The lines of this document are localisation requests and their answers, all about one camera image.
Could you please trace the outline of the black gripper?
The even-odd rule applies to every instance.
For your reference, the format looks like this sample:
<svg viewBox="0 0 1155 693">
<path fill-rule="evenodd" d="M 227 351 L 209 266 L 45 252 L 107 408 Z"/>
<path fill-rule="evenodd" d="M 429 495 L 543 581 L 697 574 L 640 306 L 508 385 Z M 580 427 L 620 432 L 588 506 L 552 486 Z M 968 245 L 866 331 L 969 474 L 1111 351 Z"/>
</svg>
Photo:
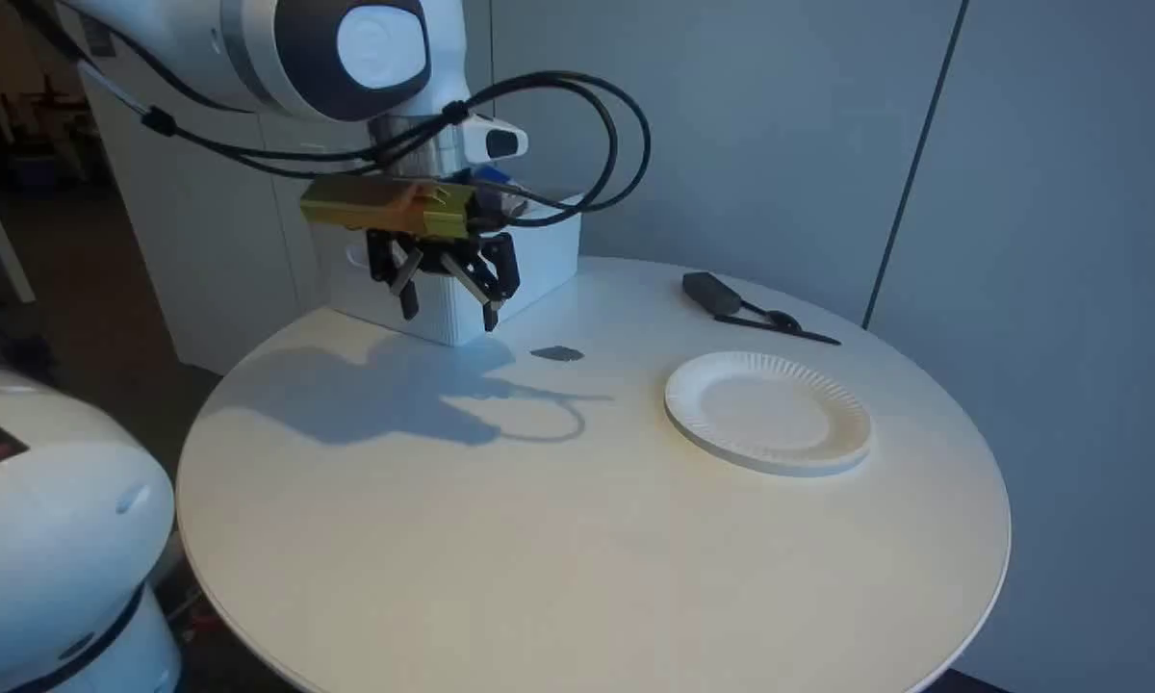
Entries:
<svg viewBox="0 0 1155 693">
<path fill-rule="evenodd" d="M 370 232 L 367 233 L 370 277 L 389 284 L 399 299 L 399 317 L 420 317 L 415 274 L 444 274 L 468 287 L 480 302 L 484 331 L 502 328 L 502 299 L 520 287 L 516 241 L 497 233 L 475 240 L 411 240 Z"/>
</svg>

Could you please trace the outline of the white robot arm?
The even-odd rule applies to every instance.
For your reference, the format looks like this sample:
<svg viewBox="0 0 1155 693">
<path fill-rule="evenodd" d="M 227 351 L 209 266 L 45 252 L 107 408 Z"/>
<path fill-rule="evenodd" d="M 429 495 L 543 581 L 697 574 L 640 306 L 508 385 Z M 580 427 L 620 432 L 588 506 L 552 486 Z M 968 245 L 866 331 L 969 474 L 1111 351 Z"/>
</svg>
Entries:
<svg viewBox="0 0 1155 693">
<path fill-rule="evenodd" d="M 520 270 L 512 216 L 466 173 L 529 136 L 475 114 L 463 0 L 64 0 L 132 42 L 184 96 L 227 110 L 386 119 L 375 173 L 326 173 L 303 211 L 367 233 L 370 277 L 411 320 L 415 277 L 444 274 L 497 328 Z"/>
</svg>

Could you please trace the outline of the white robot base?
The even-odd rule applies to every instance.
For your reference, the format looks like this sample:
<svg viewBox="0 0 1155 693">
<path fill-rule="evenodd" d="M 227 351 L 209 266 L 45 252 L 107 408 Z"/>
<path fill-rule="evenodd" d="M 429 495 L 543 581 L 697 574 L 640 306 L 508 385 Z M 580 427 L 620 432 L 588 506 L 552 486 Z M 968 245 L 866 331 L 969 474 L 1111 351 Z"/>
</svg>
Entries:
<svg viewBox="0 0 1155 693">
<path fill-rule="evenodd" d="M 0 364 L 0 693 L 176 693 L 151 574 L 166 471 L 100 408 Z"/>
</svg>

